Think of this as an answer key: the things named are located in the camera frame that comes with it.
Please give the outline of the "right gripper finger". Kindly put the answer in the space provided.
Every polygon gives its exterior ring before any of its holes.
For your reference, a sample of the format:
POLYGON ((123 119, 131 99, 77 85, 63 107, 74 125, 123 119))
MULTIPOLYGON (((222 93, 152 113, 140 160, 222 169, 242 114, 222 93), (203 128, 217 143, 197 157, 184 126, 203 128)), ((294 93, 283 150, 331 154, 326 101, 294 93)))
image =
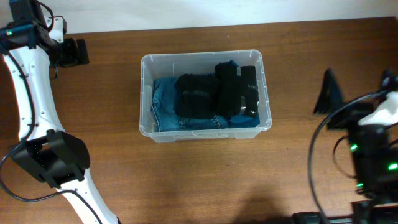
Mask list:
POLYGON ((384 70, 381 77, 381 91, 397 91, 397 72, 391 69, 384 70))
POLYGON ((343 94, 333 74, 333 70, 328 68, 324 73, 321 92, 313 114, 330 114, 342 106, 343 103, 343 94))

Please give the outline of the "dark blue jeans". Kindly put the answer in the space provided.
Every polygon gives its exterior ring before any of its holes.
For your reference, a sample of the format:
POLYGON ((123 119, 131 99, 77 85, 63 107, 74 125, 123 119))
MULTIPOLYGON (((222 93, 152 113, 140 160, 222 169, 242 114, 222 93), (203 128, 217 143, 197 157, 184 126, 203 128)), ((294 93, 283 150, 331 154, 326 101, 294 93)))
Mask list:
POLYGON ((175 87, 178 77, 164 77, 153 81, 152 106, 157 132, 225 129, 228 120, 220 115, 212 119, 183 118, 175 113, 180 92, 175 87))

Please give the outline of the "dark navy garment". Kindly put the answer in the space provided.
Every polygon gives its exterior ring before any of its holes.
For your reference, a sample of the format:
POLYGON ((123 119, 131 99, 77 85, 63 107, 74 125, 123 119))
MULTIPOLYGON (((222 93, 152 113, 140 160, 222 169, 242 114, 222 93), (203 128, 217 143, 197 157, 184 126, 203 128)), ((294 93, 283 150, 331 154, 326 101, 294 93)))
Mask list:
POLYGON ((178 92, 175 113, 189 119, 213 119, 219 85, 213 75, 180 76, 175 84, 178 92))

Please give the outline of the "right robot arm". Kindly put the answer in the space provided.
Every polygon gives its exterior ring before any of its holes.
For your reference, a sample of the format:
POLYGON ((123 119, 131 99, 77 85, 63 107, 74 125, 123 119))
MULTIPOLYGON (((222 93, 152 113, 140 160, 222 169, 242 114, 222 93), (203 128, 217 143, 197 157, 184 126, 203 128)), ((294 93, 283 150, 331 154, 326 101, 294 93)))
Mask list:
POLYGON ((345 102, 332 69, 324 73, 322 89, 314 114, 324 114, 310 140, 307 175, 317 212, 292 215, 292 223, 397 223, 397 141, 389 139, 389 130, 397 126, 397 74, 382 73, 378 91, 345 102), (353 160, 356 193, 365 200, 351 204, 351 215, 328 217, 316 195, 312 174, 315 142, 323 128, 345 130, 353 160))

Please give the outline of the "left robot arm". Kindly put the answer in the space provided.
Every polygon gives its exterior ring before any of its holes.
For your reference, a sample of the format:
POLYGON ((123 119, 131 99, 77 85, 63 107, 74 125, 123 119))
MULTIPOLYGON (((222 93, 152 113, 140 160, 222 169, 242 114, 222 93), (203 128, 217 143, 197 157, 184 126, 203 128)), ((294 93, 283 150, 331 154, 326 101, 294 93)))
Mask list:
POLYGON ((51 70, 89 64, 85 41, 66 37, 66 20, 39 1, 9 6, 12 21, 1 29, 1 54, 16 93, 19 142, 7 158, 63 195, 82 222, 118 223, 93 182, 85 143, 58 118, 50 86, 51 70))

